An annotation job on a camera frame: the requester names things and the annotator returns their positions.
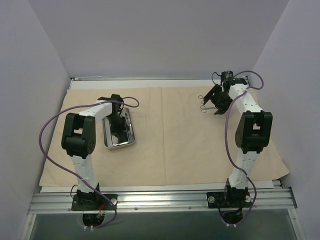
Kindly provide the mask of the steel surgical scissors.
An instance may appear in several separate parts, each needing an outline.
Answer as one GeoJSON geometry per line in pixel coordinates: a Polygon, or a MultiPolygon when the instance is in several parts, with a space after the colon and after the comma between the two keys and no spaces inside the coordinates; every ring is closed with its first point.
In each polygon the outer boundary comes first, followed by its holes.
{"type": "Polygon", "coordinates": [[[201,110],[201,112],[202,113],[206,113],[208,110],[215,110],[216,109],[216,107],[206,107],[205,105],[201,105],[200,106],[200,110],[201,110]]]}

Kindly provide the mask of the steel instrument tray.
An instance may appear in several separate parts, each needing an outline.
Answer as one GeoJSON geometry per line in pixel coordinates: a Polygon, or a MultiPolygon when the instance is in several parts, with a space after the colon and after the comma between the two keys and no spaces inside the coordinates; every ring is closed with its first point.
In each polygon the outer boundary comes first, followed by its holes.
{"type": "Polygon", "coordinates": [[[129,147],[135,143],[136,137],[135,137],[134,127],[133,127],[133,121],[131,118],[132,134],[130,134],[129,132],[127,132],[125,113],[130,113],[129,108],[124,107],[120,114],[120,116],[124,118],[125,130],[120,132],[119,134],[111,134],[110,124],[107,117],[105,117],[102,120],[104,145],[109,150],[129,147]]]}

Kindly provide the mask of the beige cloth kit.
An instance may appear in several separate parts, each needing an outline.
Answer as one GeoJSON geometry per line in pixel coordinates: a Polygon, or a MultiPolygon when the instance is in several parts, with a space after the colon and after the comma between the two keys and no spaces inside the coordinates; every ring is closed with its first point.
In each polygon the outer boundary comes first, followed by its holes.
{"type": "Polygon", "coordinates": [[[225,147],[226,115],[214,110],[202,113],[199,95],[209,87],[150,87],[127,89],[72,89],[62,108],[93,104],[99,97],[118,94],[132,107],[135,142],[109,150],[103,127],[96,126],[96,146],[92,164],[102,187],[189,185],[224,183],[233,171],[238,148],[235,132],[241,115],[236,106],[230,112],[228,146],[225,147]]]}

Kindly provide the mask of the steel forceps with ring handles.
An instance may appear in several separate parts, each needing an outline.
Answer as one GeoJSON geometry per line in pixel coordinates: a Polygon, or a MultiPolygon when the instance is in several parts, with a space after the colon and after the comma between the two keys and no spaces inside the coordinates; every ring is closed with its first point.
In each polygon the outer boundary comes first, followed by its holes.
{"type": "Polygon", "coordinates": [[[199,95],[198,98],[200,99],[200,103],[201,103],[202,105],[204,105],[204,104],[205,104],[204,96],[203,96],[203,95],[199,95]]]}

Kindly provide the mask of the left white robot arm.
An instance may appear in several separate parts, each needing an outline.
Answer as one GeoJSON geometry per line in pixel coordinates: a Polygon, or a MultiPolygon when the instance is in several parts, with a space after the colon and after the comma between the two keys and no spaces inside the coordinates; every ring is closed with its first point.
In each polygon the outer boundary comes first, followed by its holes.
{"type": "Polygon", "coordinates": [[[128,138],[126,120],[122,116],[123,98],[112,94],[110,98],[100,97],[97,105],[79,113],[68,113],[65,117],[61,146],[66,150],[74,165],[78,178],[76,195],[90,210],[100,206],[99,183],[94,174],[92,153],[96,147],[96,124],[106,118],[109,122],[110,137],[116,143],[128,138]]]}

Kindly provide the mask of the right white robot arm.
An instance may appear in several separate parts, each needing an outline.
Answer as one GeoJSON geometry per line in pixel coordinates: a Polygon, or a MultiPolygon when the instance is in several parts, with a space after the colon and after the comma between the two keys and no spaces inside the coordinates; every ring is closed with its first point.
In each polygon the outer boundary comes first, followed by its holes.
{"type": "Polygon", "coordinates": [[[250,174],[254,163],[260,153],[270,142],[273,115],[264,111],[255,101],[249,90],[261,90],[261,86],[252,86],[245,77],[234,74],[231,70],[219,74],[220,83],[215,83],[213,88],[204,96],[199,95],[200,109],[206,113],[207,102],[213,104],[215,115],[226,114],[224,125],[224,144],[227,157],[231,157],[228,141],[228,127],[232,107],[237,107],[241,114],[235,131],[235,144],[238,147],[236,160],[229,159],[233,171],[226,181],[226,191],[222,193],[223,203],[234,206],[245,199],[248,186],[252,184],[250,174]]]}

